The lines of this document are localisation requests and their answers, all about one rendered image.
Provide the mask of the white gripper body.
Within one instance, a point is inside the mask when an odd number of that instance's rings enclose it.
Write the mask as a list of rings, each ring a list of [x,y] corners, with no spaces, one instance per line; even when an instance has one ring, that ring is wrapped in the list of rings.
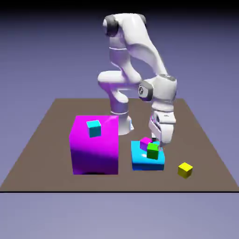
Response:
[[[174,112],[154,111],[149,120],[149,129],[160,143],[170,143],[176,124]]]

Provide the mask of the large cyan box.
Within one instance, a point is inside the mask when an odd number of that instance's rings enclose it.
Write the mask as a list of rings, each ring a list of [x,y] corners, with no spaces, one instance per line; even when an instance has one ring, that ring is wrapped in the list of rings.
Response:
[[[131,141],[131,158],[133,170],[164,170],[165,155],[159,148],[158,159],[147,158],[147,152],[140,148],[140,141]]]

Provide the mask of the small green cube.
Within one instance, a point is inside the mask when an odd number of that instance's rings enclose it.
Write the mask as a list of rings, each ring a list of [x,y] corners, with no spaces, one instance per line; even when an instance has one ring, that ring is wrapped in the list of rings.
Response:
[[[159,145],[156,143],[149,143],[147,146],[147,158],[157,160],[159,155]]]

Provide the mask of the small magenta cube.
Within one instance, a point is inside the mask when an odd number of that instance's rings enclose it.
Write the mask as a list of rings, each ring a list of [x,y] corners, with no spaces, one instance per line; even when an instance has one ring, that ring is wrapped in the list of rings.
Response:
[[[152,142],[151,138],[144,137],[140,140],[140,149],[147,151],[148,144]]]

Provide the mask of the large magenta box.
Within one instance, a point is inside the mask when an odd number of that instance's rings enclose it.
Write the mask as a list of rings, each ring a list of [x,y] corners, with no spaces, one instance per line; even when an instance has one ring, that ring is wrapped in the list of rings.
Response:
[[[87,121],[99,120],[101,136],[90,138]],[[117,175],[119,170],[119,121],[111,115],[78,115],[69,135],[75,175]]]

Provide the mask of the small cyan cube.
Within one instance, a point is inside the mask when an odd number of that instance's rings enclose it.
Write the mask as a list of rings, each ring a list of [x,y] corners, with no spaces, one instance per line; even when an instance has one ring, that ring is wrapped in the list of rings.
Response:
[[[87,121],[86,124],[90,138],[101,136],[101,123],[99,120]]]

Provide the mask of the small yellow cube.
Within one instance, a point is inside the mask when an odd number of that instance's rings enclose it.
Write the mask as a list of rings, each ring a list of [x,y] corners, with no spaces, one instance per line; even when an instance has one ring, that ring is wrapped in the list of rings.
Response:
[[[193,166],[189,165],[186,162],[183,162],[178,166],[178,175],[180,175],[183,178],[188,178],[193,170]]]

